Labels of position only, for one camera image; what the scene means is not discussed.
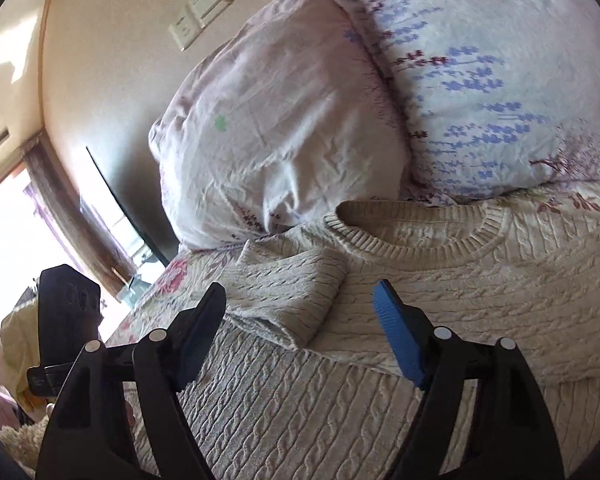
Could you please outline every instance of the sweater collar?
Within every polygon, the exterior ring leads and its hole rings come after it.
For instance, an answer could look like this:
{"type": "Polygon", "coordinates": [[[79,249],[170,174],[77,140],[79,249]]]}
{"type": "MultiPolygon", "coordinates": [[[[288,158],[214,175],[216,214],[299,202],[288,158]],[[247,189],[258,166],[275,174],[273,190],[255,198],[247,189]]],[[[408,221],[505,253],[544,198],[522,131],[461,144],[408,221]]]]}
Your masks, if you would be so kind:
{"type": "Polygon", "coordinates": [[[507,235],[511,212],[488,202],[452,207],[424,207],[408,202],[375,200],[342,202],[323,219],[324,227],[349,251],[365,260],[381,260],[403,270],[431,270],[458,267],[480,259],[493,251],[507,235]],[[409,247],[389,243],[365,230],[350,225],[356,219],[426,222],[475,222],[467,235],[438,246],[409,247]]]}

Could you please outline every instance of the bed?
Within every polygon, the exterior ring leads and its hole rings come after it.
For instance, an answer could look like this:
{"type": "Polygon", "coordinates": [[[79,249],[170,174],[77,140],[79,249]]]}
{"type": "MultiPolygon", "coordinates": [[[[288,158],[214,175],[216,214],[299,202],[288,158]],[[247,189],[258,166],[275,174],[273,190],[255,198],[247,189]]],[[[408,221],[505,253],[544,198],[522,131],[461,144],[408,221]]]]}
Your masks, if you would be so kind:
{"type": "MultiPolygon", "coordinates": [[[[512,11],[516,30],[544,27],[557,34],[558,56],[537,38],[510,48],[492,41],[489,28],[513,34],[509,22],[498,25],[507,0],[483,0],[493,7],[480,15],[486,25],[476,43],[461,39],[466,8],[460,18],[443,16],[453,0],[333,1],[339,7],[332,14],[324,8],[312,14],[317,0],[267,6],[194,69],[154,124],[150,145],[160,163],[163,203],[183,246],[107,344],[135,342],[168,326],[213,281],[223,283],[223,271],[240,264],[250,240],[301,231],[343,200],[480,203],[510,210],[521,232],[531,214],[547,229],[554,221],[568,225],[568,243],[599,237],[600,88],[592,93],[587,82],[592,74],[600,77],[595,0],[515,0],[524,3],[524,12],[512,11]],[[558,27],[547,21],[545,7],[560,23],[567,16],[577,21],[582,9],[587,17],[578,27],[558,27]],[[579,27],[596,33],[584,39],[579,27]],[[263,30],[266,40],[258,36],[263,30]],[[532,55],[516,60],[517,51],[532,55]],[[542,65],[541,88],[525,83],[531,59],[542,65]],[[586,70],[579,60],[586,60],[586,70]],[[263,63],[283,76],[261,78],[263,63]],[[570,77],[552,76],[557,67],[570,77]],[[312,86],[317,81],[320,88],[337,88],[319,94],[312,86]],[[370,122],[360,132],[362,118],[370,122]],[[196,127],[187,130],[187,121],[196,127]],[[370,128],[373,145],[366,144],[370,128]],[[272,134],[279,131],[282,140],[272,134]],[[336,142],[324,140],[344,131],[336,142]],[[334,156],[334,145],[350,153],[334,156]],[[228,169],[218,170],[218,153],[228,169]],[[278,160],[276,153],[284,156],[278,160]],[[320,164],[333,172],[323,175],[320,164]]],[[[200,380],[180,396],[216,478],[382,478],[418,406],[412,384],[243,328],[230,316],[225,320],[200,380]]],[[[542,392],[571,474],[600,440],[600,375],[549,384],[542,392]]],[[[137,407],[132,385],[126,394],[137,407]]],[[[468,385],[444,470],[461,459],[474,395],[468,385]]],[[[138,410],[136,417],[141,465],[157,472],[138,410]]]]}

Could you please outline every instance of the floral pillow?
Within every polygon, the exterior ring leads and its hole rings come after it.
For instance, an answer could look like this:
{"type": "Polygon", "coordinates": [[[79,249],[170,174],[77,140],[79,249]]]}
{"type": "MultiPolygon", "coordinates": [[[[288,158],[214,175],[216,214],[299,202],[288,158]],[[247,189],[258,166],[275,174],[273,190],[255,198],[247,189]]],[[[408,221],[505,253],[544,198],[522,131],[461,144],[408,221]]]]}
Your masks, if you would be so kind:
{"type": "Polygon", "coordinates": [[[335,0],[404,113],[420,200],[600,179],[595,0],[335,0]]]}
{"type": "Polygon", "coordinates": [[[398,198],[401,127],[346,14],[274,0],[189,74],[149,142],[174,231],[200,250],[398,198]]]}

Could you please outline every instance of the beige cable knit sweater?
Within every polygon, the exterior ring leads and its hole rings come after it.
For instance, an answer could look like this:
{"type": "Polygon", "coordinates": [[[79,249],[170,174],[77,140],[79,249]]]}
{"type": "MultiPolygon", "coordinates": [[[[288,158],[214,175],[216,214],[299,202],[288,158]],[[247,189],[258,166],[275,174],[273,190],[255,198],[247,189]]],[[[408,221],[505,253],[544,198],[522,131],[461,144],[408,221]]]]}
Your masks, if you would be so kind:
{"type": "Polygon", "coordinates": [[[241,329],[397,374],[372,308],[382,278],[465,339],[517,341],[543,387],[567,470],[599,439],[600,219],[493,203],[344,203],[320,221],[248,242],[219,281],[228,319],[241,329]],[[574,416],[587,420],[583,431],[574,416]]]}

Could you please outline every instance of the wall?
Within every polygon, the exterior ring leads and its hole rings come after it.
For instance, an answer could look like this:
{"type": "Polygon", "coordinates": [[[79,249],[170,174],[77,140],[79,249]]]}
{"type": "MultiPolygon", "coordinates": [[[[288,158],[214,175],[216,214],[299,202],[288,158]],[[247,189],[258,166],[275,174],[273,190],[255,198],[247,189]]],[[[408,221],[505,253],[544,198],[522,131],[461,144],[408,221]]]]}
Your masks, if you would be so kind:
{"type": "Polygon", "coordinates": [[[17,150],[40,131],[38,91],[40,23],[45,0],[5,0],[0,7],[0,176],[18,160],[17,150]]]}
{"type": "Polygon", "coordinates": [[[46,129],[76,186],[88,146],[132,219],[165,252],[147,133],[193,67],[271,0],[234,0],[184,53],[168,32],[187,0],[51,0],[43,44],[46,129]]]}

